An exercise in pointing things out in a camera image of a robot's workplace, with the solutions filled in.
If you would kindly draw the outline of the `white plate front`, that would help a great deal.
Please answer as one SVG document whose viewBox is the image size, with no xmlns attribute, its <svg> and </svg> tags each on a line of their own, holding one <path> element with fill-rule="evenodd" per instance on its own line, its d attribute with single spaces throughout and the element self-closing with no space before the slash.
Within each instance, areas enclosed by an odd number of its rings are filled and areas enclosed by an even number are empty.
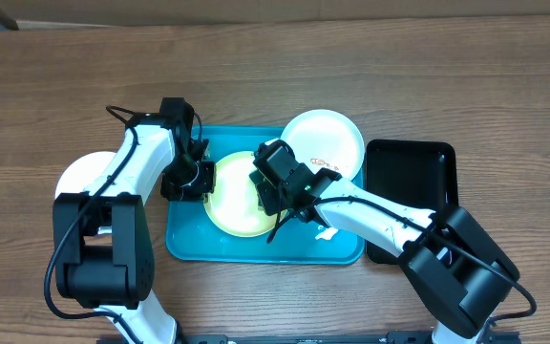
<svg viewBox="0 0 550 344">
<path fill-rule="evenodd" d="M 82 192 L 101 175 L 115 155 L 114 152 L 99 151 L 74 161 L 60 176 L 54 197 L 57 198 L 61 193 Z"/>
</svg>

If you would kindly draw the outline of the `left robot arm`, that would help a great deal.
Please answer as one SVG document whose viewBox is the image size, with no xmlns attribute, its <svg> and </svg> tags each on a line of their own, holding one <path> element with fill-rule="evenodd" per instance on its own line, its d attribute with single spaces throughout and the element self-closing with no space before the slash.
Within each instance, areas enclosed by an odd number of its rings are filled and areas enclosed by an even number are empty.
<svg viewBox="0 0 550 344">
<path fill-rule="evenodd" d="M 124 142 L 93 183 L 56 196 L 44 298 L 59 318 L 108 318 L 129 343 L 182 343 L 179 322 L 152 289 L 155 259 L 144 205 L 156 184 L 172 202 L 202 202 L 213 192 L 208 141 L 191 133 L 201 118 L 189 107 L 156 114 L 107 110 L 124 123 Z"/>
</svg>

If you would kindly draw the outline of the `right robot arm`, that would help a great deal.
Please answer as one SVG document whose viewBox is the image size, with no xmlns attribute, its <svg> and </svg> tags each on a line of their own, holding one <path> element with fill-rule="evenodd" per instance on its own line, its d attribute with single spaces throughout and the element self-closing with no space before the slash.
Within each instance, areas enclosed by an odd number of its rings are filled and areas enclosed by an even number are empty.
<svg viewBox="0 0 550 344">
<path fill-rule="evenodd" d="M 350 231 L 392 255 L 437 325 L 434 343 L 477 343 L 518 286 L 517 267 L 462 207 L 435 212 L 396 204 L 340 174 L 305 165 L 251 173 L 269 215 Z"/>
</svg>

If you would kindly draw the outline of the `white plate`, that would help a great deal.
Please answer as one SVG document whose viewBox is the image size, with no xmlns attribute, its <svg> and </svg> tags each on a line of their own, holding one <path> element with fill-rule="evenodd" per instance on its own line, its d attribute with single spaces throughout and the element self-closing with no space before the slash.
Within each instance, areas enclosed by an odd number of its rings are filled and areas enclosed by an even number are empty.
<svg viewBox="0 0 550 344">
<path fill-rule="evenodd" d="M 74 161 L 60 176 L 54 197 L 57 198 L 61 193 L 82 192 L 101 175 L 115 155 L 114 152 L 99 151 Z"/>
<path fill-rule="evenodd" d="M 302 113 L 285 127 L 280 139 L 313 173 L 326 168 L 352 180 L 363 165 L 366 148 L 360 130 L 348 117 L 332 110 Z"/>
</svg>

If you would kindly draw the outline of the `green yellow sponge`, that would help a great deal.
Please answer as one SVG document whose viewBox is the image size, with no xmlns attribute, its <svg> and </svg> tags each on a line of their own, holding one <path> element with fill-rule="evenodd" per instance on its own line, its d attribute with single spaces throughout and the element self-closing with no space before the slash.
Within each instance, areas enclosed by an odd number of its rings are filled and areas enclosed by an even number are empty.
<svg viewBox="0 0 550 344">
<path fill-rule="evenodd" d="M 269 214 L 269 210 L 272 207 L 273 202 L 273 196 L 271 195 L 272 185 L 258 170 L 252 171 L 249 174 L 249 178 L 255 185 L 259 209 L 261 209 L 264 213 Z"/>
</svg>

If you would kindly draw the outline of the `yellow-green plate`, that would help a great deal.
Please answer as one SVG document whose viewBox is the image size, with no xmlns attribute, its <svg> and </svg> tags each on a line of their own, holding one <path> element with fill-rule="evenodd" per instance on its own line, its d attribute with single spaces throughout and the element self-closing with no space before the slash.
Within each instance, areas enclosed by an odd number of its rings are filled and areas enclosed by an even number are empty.
<svg viewBox="0 0 550 344">
<path fill-rule="evenodd" d="M 254 153 L 229 154 L 215 164 L 214 191 L 204 204 L 209 219 L 223 232 L 237 237 L 256 237 L 275 226 L 275 215 L 266 215 L 250 174 L 257 169 Z"/>
</svg>

